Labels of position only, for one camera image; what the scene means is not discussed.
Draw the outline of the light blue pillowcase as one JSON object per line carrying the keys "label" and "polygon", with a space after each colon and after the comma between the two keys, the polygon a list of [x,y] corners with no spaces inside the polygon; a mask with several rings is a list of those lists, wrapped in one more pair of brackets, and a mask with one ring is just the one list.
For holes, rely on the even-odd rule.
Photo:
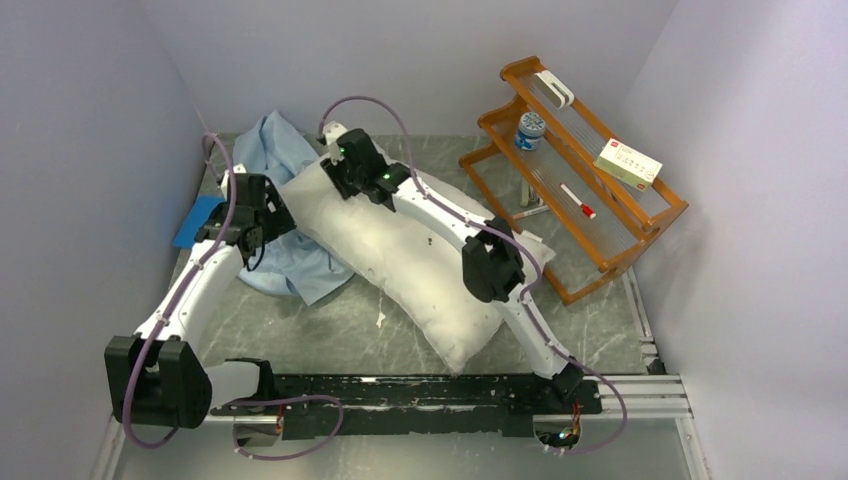
{"label": "light blue pillowcase", "polygon": [[[315,164],[319,155],[296,127],[273,110],[236,138],[232,158],[248,173],[266,177],[267,186],[281,188]],[[297,296],[312,305],[354,275],[299,230],[290,210],[273,213],[265,233],[265,246],[239,273],[240,280],[263,294]]]}

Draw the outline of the white pillow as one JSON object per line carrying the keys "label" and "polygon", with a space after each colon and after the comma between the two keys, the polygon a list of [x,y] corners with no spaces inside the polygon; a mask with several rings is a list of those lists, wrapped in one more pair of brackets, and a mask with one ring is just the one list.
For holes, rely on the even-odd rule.
{"label": "white pillow", "polygon": [[364,195],[343,199],[319,163],[279,193],[298,231],[395,301],[450,372],[462,372],[503,323],[497,303],[466,288],[454,246]]}

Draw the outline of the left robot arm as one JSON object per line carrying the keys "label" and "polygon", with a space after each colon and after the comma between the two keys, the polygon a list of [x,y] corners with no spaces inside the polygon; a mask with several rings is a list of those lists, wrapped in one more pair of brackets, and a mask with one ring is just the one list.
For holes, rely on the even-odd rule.
{"label": "left robot arm", "polygon": [[212,198],[194,227],[189,260],[163,301],[136,331],[104,352],[113,415],[122,424],[193,429],[230,402],[261,416],[277,388],[268,362],[225,360],[205,367],[196,355],[223,293],[248,266],[269,257],[269,243],[296,224],[265,175],[238,173],[233,205]]}

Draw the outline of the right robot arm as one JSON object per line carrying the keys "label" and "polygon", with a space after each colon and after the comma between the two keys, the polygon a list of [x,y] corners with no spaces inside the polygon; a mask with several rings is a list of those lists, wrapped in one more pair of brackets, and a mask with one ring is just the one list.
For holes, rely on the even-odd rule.
{"label": "right robot arm", "polygon": [[321,167],[343,198],[363,194],[426,226],[460,253],[464,286],[477,300],[493,304],[519,341],[540,381],[542,406],[553,414],[573,406],[583,369],[537,307],[523,267],[541,267],[515,239],[509,222],[460,208],[412,166],[387,161],[361,128],[332,123],[324,127],[319,141],[329,154]]}

